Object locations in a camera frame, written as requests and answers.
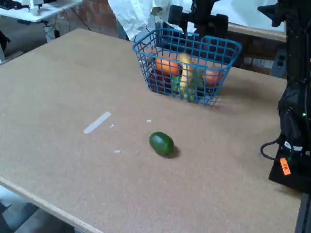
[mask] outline white table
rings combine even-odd
[[[52,3],[43,4],[39,10],[39,14],[34,16],[30,13],[28,8],[20,10],[4,10],[0,8],[0,16],[7,16],[11,18],[21,19],[29,22],[40,23],[42,20],[49,21],[53,16],[59,14],[74,6],[80,5],[83,0],[58,0]],[[47,41],[49,42],[54,37],[53,27],[44,27]],[[0,47],[0,64],[5,60],[4,53]]]

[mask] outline floor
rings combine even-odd
[[[79,19],[74,19],[68,22],[65,18],[62,17],[57,18],[57,22],[57,29],[59,29],[61,34],[68,32],[69,24],[70,31],[76,28],[86,29],[86,27]],[[95,24],[89,24],[88,26],[93,32],[103,33],[114,37],[118,36],[115,29],[105,28]],[[7,48],[4,51],[5,56],[9,56],[18,51],[28,52],[47,42],[45,33],[43,31],[43,25],[39,23],[25,25],[18,23],[14,18],[0,16],[0,30],[5,34],[6,37],[11,39],[11,42],[7,44]]]
[[[68,32],[68,21],[59,19],[59,30],[61,34]],[[89,25],[92,31],[117,37],[117,32],[98,25]],[[70,30],[85,28],[77,21],[70,22]],[[10,56],[18,51],[24,53],[31,51],[47,42],[42,24],[32,23],[30,25],[20,24],[16,19],[0,17],[0,30],[11,39],[4,51],[5,56]],[[4,219],[9,226],[14,226],[18,214],[25,204],[12,205],[4,213]],[[61,220],[53,217],[47,212],[38,209],[31,217],[16,230],[16,233],[69,233],[72,232]]]

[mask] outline white cloth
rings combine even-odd
[[[211,13],[227,15],[229,22],[246,27],[284,31],[284,23],[278,28],[273,28],[271,20],[257,10],[258,6],[272,5],[276,2],[277,0],[220,0],[214,4]],[[162,8],[158,16],[167,22],[171,5],[180,5],[183,12],[190,12],[192,0],[108,0],[108,3],[131,40],[148,25],[154,7]],[[194,31],[194,24],[189,23],[188,32]]]

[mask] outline white strip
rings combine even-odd
[[[96,129],[100,124],[102,124],[105,120],[108,119],[108,117],[111,116],[110,112],[105,112],[102,114],[96,121],[94,121],[92,124],[90,124],[83,132],[85,134],[88,134],[92,132],[94,129]]]
[[[286,146],[288,149],[292,149],[291,145],[289,144],[289,142],[285,141],[284,143],[284,146]],[[302,151],[302,147],[297,147],[297,146],[294,146],[294,150],[295,151]]]

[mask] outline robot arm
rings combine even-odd
[[[210,15],[216,1],[193,0],[188,14],[180,6],[171,6],[169,23],[179,25],[184,33],[187,23],[193,22],[201,36],[223,35],[228,17]],[[311,1],[278,0],[258,10],[272,20],[273,27],[283,21],[287,26],[287,87],[278,103],[279,149],[269,179],[311,194]],[[282,172],[281,158],[287,160],[290,175]]]

